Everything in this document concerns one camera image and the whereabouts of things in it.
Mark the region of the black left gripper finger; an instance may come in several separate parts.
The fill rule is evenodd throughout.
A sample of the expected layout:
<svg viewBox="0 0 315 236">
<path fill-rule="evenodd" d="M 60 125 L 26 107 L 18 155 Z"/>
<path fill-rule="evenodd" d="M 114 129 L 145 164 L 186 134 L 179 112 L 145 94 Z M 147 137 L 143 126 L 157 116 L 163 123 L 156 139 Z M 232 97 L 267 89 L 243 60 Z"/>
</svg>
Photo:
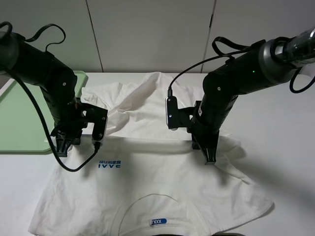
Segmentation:
<svg viewBox="0 0 315 236">
<path fill-rule="evenodd" d="M 72 138 L 72 139 L 65 139 L 64 140 L 64 156 L 65 157 L 67 157 L 68 150 L 69 150 L 70 146 L 73 144 L 74 141 L 75 141 L 74 138 Z"/>
<path fill-rule="evenodd" d="M 66 139 L 62 135 L 56 136 L 56 152 L 58 157 L 66 157 Z"/>
</svg>

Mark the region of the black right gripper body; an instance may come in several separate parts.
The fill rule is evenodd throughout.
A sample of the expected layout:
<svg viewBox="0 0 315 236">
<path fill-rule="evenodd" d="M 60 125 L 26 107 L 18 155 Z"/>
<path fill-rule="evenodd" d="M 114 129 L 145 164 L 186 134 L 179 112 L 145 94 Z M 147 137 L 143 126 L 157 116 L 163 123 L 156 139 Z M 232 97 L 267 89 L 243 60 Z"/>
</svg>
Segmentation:
<svg viewBox="0 0 315 236">
<path fill-rule="evenodd" d="M 194 107 L 179 109 L 180 125 L 191 134 L 193 149 L 216 149 L 219 132 L 214 133 L 212 127 L 201 117 L 201 101 L 196 101 Z"/>
</svg>

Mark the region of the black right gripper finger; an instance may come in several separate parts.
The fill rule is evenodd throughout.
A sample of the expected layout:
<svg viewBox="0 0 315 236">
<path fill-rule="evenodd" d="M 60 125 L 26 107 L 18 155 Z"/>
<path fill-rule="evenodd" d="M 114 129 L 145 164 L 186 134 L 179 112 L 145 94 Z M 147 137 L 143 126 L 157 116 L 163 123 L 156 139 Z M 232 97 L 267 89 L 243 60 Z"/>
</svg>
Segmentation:
<svg viewBox="0 0 315 236">
<path fill-rule="evenodd" d="M 211 155 L 210 155 L 209 148 L 201 147 L 200 150 L 201 150 L 201 152 L 205 158 L 205 165 L 210 165 L 211 164 Z"/>
<path fill-rule="evenodd" d="M 217 161 L 216 153 L 217 153 L 217 145 L 209 148 L 209 159 L 212 164 L 215 164 Z"/>
</svg>

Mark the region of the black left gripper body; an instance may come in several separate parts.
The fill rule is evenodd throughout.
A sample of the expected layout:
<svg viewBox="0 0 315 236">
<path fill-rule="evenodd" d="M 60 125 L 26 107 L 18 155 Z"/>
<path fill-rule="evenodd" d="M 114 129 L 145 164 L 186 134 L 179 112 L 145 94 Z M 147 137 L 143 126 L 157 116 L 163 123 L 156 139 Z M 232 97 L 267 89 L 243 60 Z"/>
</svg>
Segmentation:
<svg viewBox="0 0 315 236">
<path fill-rule="evenodd" d="M 82 130 L 88 123 L 101 117 L 107 117 L 108 110 L 83 103 L 79 98 L 55 98 L 51 97 L 50 111 L 55 121 L 52 136 L 62 135 L 65 139 L 80 139 Z"/>
</svg>

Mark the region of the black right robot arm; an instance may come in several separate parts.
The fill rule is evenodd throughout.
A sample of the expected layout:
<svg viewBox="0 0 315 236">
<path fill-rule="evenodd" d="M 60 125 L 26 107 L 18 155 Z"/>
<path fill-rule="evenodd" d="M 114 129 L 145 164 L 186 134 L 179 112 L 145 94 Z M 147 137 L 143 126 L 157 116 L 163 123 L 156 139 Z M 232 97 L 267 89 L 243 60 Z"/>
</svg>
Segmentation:
<svg viewBox="0 0 315 236">
<path fill-rule="evenodd" d="M 294 89 L 304 66 L 315 61 L 315 30 L 288 38 L 260 40 L 250 46 L 235 44 L 224 37 L 212 43 L 215 59 L 227 57 L 225 64 L 203 80 L 204 95 L 193 107 L 168 114 L 169 129 L 185 127 L 192 136 L 192 148 L 201 150 L 205 164 L 216 163 L 220 127 L 240 95 L 289 83 L 292 93 L 302 93 L 314 83 Z"/>
</svg>

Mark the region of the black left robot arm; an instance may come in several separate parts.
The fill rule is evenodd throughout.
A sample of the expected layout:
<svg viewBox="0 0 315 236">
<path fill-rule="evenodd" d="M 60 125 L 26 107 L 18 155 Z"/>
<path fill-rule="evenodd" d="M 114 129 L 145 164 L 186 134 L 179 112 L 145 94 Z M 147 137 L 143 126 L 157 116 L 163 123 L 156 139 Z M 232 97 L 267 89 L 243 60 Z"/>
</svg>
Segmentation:
<svg viewBox="0 0 315 236">
<path fill-rule="evenodd" d="M 71 145 L 81 143 L 81 135 L 89 123 L 94 124 L 92 142 L 95 150 L 100 147 L 105 134 L 108 111 L 83 103 L 76 97 L 77 76 L 73 70 L 48 51 L 40 51 L 30 45 L 50 27 L 42 27 L 32 38 L 25 39 L 12 31 L 9 22 L 0 33 L 0 71 L 21 85 L 30 98 L 42 123 L 52 151 L 57 157 L 66 157 Z M 43 113 L 27 84 L 40 88 L 54 121 L 54 129 L 48 130 Z"/>
</svg>

